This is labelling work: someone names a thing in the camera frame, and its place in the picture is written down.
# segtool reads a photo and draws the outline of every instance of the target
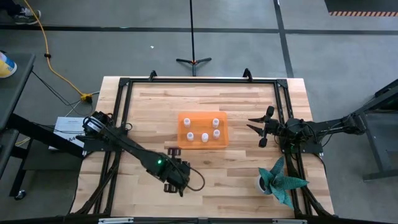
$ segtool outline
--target gray concrete floor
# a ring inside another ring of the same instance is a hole
[[[277,28],[271,0],[194,1],[196,27]],[[286,29],[396,30],[398,17],[330,17],[322,0],[280,0]],[[36,0],[45,25],[189,27],[188,1]],[[9,22],[1,13],[0,21]],[[78,95],[47,69],[39,31],[2,30],[0,48],[37,55],[34,70],[65,98]],[[175,58],[190,58],[189,33],[47,32],[53,66],[85,92],[97,91],[105,75],[190,75]],[[199,76],[240,77],[244,68],[256,77],[286,77],[278,34],[195,34],[197,58],[213,60]],[[398,76],[398,36],[288,35],[295,77],[304,78],[315,121],[342,117]],[[33,76],[16,112],[52,124],[70,109]],[[78,108],[82,113],[89,106]],[[337,134],[325,148],[328,183],[335,213],[345,218],[396,222],[398,178],[364,183],[377,170],[365,136]],[[0,181],[0,220],[64,215],[73,199],[76,172],[28,172],[21,201],[7,197],[19,166],[9,162]]]

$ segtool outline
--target orange striped sign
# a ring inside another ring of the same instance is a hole
[[[373,16],[373,17],[398,17],[398,12],[356,12],[356,11],[333,11],[331,16]]]

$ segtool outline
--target tripod base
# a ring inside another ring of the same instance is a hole
[[[200,59],[200,60],[185,60],[185,59],[175,59],[177,62],[185,62],[188,63],[192,66],[192,76],[195,77],[197,75],[197,65],[200,62],[208,62],[211,60],[211,58],[204,58],[204,59]]]

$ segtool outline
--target caster wheel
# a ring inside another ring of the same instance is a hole
[[[15,200],[22,200],[26,196],[25,190],[20,190],[18,195],[14,197]]]

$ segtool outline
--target black table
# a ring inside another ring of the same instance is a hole
[[[28,155],[27,149],[15,146],[19,133],[30,137],[28,149],[32,141],[36,140],[47,146],[53,146],[61,151],[65,151],[79,159],[83,159],[83,149],[54,134],[51,129],[30,122],[14,113],[18,99],[33,69],[35,55],[7,54],[7,56],[17,64],[17,71],[8,78],[0,79],[0,178],[11,156],[22,159],[10,192],[11,197],[16,197],[25,176],[23,167]]]

